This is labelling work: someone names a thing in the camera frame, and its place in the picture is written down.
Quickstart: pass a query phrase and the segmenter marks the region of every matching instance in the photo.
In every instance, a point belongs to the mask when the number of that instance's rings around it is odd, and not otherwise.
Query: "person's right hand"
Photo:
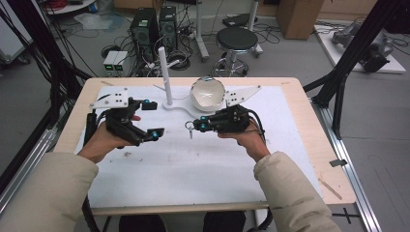
[[[234,138],[247,149],[248,155],[256,162],[271,155],[259,134],[259,129],[253,120],[244,132],[240,133],[218,133],[219,138]]]

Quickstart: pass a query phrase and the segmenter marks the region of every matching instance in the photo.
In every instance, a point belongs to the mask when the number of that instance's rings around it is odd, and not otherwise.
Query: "black pants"
[[[203,232],[242,232],[246,219],[243,211],[208,212]],[[122,216],[119,232],[165,232],[165,227],[158,215]]]

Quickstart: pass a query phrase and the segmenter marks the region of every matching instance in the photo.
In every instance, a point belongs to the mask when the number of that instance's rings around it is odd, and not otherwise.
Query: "white device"
[[[125,108],[128,107],[129,92],[124,88],[120,92],[110,94],[103,99],[90,104],[90,108]]]
[[[116,76],[115,70],[114,70],[114,62],[115,58],[117,58],[118,51],[109,51],[108,55],[106,56],[103,66],[105,67],[106,75],[108,77]]]
[[[116,76],[125,76],[125,73],[130,70],[129,60],[127,51],[118,51],[117,57],[113,63]]]

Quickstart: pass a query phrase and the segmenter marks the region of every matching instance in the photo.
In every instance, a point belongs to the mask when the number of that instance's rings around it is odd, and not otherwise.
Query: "round stool seat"
[[[241,27],[227,27],[217,33],[217,43],[229,50],[248,50],[256,46],[257,37]]]

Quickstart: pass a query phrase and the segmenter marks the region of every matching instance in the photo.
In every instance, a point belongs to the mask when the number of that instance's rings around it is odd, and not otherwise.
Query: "person's left hand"
[[[134,116],[133,120],[139,121],[141,118]],[[105,122],[102,122],[78,155],[97,163],[115,148],[125,146],[131,146],[131,143],[110,133],[106,130]]]

